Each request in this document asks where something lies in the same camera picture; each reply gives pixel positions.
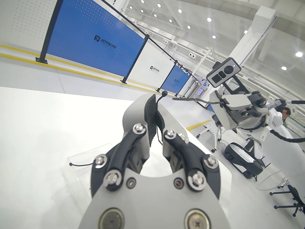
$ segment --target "white table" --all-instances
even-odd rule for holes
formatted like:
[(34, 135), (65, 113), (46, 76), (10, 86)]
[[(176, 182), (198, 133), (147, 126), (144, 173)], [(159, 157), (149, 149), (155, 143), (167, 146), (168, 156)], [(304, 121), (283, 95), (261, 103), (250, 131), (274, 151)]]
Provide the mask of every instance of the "white table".
[[(5, 87), (0, 87), (0, 95), (1, 227), (77, 227), (79, 211), (63, 177), (67, 158), (118, 144), (122, 117), (132, 101)], [(187, 133), (192, 143), (209, 153)], [(220, 203), (228, 214), (232, 175), (221, 162), (220, 170)], [(157, 136), (141, 174), (171, 174)]]

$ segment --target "barrier panel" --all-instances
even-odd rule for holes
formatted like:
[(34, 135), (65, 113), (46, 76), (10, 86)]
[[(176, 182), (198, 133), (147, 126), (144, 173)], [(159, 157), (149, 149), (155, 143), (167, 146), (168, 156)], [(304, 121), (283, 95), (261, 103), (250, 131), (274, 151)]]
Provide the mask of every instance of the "barrier panel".
[(148, 41), (141, 51), (128, 79), (158, 88), (161, 87), (172, 67), (173, 62), (169, 56), (161, 53), (154, 43)]
[(93, 0), (63, 0), (47, 53), (125, 77), (144, 41)]
[(178, 94), (189, 78), (190, 75), (175, 65), (161, 85), (161, 89)]

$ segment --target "perforated white wall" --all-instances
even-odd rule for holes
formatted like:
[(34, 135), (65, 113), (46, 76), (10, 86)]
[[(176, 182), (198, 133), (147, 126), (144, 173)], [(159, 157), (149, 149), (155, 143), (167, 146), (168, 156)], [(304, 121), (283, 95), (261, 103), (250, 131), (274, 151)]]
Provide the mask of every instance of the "perforated white wall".
[(57, 0), (0, 0), (0, 41), (41, 51)]

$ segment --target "man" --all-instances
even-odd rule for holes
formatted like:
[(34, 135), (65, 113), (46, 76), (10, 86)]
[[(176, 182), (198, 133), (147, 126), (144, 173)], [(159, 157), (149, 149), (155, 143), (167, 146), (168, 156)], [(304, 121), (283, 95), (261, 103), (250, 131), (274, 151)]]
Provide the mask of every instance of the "man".
[(284, 123), (284, 127), (287, 128), (287, 123), (285, 122), (286, 121), (286, 118), (291, 115), (291, 111), (288, 107), (277, 107), (276, 110), (280, 113), (282, 113), (283, 117), (282, 117), (282, 120), (283, 120), (283, 123)]

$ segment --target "yellow line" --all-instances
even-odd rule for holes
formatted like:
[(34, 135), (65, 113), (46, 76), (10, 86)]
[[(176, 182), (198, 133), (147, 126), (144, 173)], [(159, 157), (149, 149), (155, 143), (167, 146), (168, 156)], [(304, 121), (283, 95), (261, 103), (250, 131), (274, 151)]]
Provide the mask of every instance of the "yellow line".
[(200, 126), (202, 126), (202, 125), (204, 125), (204, 124), (207, 124), (207, 123), (209, 123), (209, 122), (211, 122), (211, 121), (212, 121), (212, 120), (207, 120), (207, 121), (204, 121), (204, 122), (195, 124), (195, 125), (193, 125), (193, 126), (187, 127), (186, 130), (191, 131), (191, 130), (193, 130), (193, 129), (195, 129), (195, 128), (198, 128), (198, 127), (200, 127)]
[[(25, 58), (19, 58), (19, 57), (15, 57), (15, 56), (3, 54), (3, 53), (0, 53), (0, 57), (9, 58), (9, 59), (13, 59), (13, 60), (18, 60), (18, 61), (22, 61), (22, 62), (26, 62), (26, 63), (31, 63), (31, 64), (36, 64), (36, 65), (40, 65), (40, 66), (44, 66), (44, 67), (49, 67), (49, 68), (53, 68), (53, 69), (61, 70), (61, 71), (65, 71), (65, 72), (71, 72), (71, 73), (74, 73), (74, 74), (78, 74), (78, 75), (82, 75), (82, 76), (87, 76), (87, 77), (91, 77), (91, 78), (96, 78), (96, 79), (100, 79), (100, 80), (104, 80), (104, 81), (108, 81), (108, 82), (111, 82), (111, 83), (116, 83), (116, 84), (122, 85), (121, 82), (113, 81), (111, 79), (101, 78), (101, 77), (98, 77), (98, 76), (95, 76), (95, 75), (91, 75), (91, 74), (87, 74), (87, 73), (84, 73), (84, 72), (73, 71), (73, 70), (70, 70), (70, 69), (67, 69), (67, 68), (62, 68), (62, 67), (58, 67), (58, 66), (51, 65), (51, 64), (44, 64), (44, 63), (28, 60), (28, 59), (25, 59)], [(135, 85), (127, 84), (127, 85), (124, 85), (124, 86), (133, 87), (133, 88), (137, 88), (137, 89), (140, 89), (140, 90), (145, 90), (145, 91), (153, 92), (154, 94), (158, 93), (156, 91), (152, 91), (152, 90), (145, 89), (145, 88), (142, 88), (142, 87), (138, 87), (138, 86), (135, 86)]]
[[(15, 48), (15, 47), (11, 47), (11, 46), (7, 46), (7, 45), (0, 45), (0, 47), (6, 48), (6, 49), (9, 49), (9, 50), (13, 50), (13, 51), (18, 51), (18, 52), (30, 54), (30, 55), (33, 55), (33, 56), (39, 56), (40, 55), (39, 53), (35, 53), (35, 52), (31, 52), (31, 51), (25, 51), (25, 50), (18, 49), (18, 48)], [(105, 72), (100, 72), (100, 71), (97, 71), (97, 70), (94, 70), (94, 69), (91, 69), (91, 68), (87, 68), (87, 67), (84, 67), (84, 66), (81, 66), (81, 65), (77, 65), (77, 64), (72, 64), (70, 62), (63, 61), (63, 60), (56, 59), (56, 58), (52, 58), (52, 57), (49, 57), (49, 56), (46, 56), (46, 58), (50, 59), (50, 60), (53, 60), (53, 61), (56, 61), (56, 62), (72, 65), (72, 66), (75, 66), (75, 67), (78, 67), (78, 68), (82, 68), (82, 69), (85, 69), (85, 70), (88, 70), (88, 71), (92, 71), (92, 72), (100, 73), (100, 74), (103, 74), (103, 75), (107, 75), (107, 76), (110, 76), (110, 77), (114, 77), (114, 78), (118, 78), (118, 79), (122, 79), (123, 78), (122, 76), (118, 77), (118, 76), (115, 76), (115, 75), (112, 75), (112, 74), (108, 74), (108, 73), (105, 73)], [(152, 89), (156, 89), (156, 87), (153, 87), (153, 86), (144, 85), (144, 84), (132, 81), (132, 80), (129, 80), (129, 81), (132, 82), (132, 83), (138, 84), (138, 85), (142, 85), (142, 86), (150, 87)]]

